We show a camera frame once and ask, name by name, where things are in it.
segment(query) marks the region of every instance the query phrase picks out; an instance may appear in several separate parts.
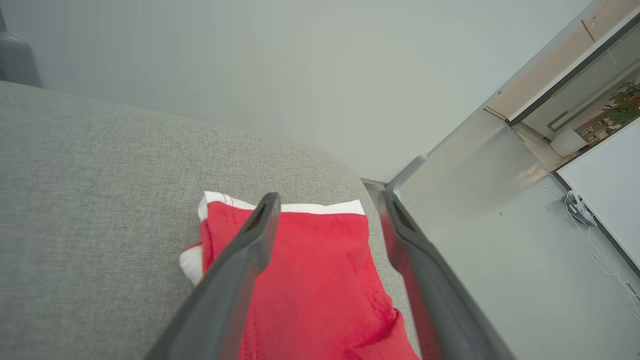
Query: red garment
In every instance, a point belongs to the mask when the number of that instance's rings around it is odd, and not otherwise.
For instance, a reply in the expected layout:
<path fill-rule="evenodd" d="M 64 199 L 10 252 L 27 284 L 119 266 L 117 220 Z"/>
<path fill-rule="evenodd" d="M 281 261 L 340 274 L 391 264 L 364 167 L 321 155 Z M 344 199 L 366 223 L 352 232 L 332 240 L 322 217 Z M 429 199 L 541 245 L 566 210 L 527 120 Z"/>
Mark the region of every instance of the red garment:
<path fill-rule="evenodd" d="M 207 204 L 200 224 L 204 272 L 252 213 L 232 203 Z M 238 358 L 418 359 L 368 239 L 365 215 L 283 208 L 271 262 L 255 281 Z"/>

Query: white fabric edge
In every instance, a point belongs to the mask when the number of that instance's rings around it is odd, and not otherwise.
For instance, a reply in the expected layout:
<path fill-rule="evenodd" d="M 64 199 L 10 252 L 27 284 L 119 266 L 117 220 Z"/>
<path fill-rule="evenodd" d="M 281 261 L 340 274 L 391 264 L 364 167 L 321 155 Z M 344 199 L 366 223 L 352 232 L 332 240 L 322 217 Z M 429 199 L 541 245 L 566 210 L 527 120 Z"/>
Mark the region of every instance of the white fabric edge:
<path fill-rule="evenodd" d="M 202 245 L 191 247 L 180 254 L 180 268 L 194 285 L 202 280 Z"/>
<path fill-rule="evenodd" d="M 204 198 L 198 205 L 198 216 L 200 221 L 204 221 L 207 218 L 207 204 L 210 202 L 222 202 L 226 205 L 232 206 L 236 209 L 253 210 L 256 205 L 249 204 L 248 202 L 234 199 L 229 195 L 225 195 L 219 192 L 204 192 Z M 327 214 L 357 214 L 364 215 L 364 209 L 360 200 L 353 200 L 349 202 L 341 202 L 332 205 L 320 205 L 320 204 L 282 204 L 280 211 L 282 213 L 309 213 L 317 215 Z"/>

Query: sofa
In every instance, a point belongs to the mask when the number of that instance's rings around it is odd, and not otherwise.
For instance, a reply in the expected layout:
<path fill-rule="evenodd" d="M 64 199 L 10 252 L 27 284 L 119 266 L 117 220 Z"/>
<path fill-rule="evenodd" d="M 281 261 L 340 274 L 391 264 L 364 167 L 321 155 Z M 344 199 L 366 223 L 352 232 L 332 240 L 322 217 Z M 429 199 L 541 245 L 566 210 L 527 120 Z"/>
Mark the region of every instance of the sofa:
<path fill-rule="evenodd" d="M 4 359 L 139 359 L 193 289 L 204 190 L 258 203 L 359 199 L 418 351 L 402 277 L 360 179 L 337 158 L 157 111 L 0 82 Z"/>

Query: white board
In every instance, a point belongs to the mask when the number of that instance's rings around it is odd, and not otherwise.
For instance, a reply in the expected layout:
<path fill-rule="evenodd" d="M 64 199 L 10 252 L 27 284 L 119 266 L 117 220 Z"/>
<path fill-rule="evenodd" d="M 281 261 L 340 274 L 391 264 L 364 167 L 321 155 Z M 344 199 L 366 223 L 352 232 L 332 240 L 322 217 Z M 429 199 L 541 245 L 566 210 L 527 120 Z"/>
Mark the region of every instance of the white board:
<path fill-rule="evenodd" d="M 557 173 L 640 267 L 640 120 Z"/>

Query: gray plastic object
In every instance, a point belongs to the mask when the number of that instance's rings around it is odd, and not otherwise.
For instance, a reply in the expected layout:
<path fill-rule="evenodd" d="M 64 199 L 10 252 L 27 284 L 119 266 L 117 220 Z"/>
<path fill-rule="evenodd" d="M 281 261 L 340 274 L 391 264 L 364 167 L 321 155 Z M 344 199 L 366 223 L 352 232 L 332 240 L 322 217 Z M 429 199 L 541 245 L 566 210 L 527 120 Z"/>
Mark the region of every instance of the gray plastic object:
<path fill-rule="evenodd" d="M 455 360 L 515 357 L 397 194 L 380 218 L 391 265 L 403 276 L 422 356 Z"/>
<path fill-rule="evenodd" d="M 269 265 L 280 196 L 265 195 L 211 265 L 147 359 L 237 359 L 255 278 Z"/>
<path fill-rule="evenodd" d="M 31 47 L 13 33 L 0 32 L 0 80 L 42 87 Z"/>

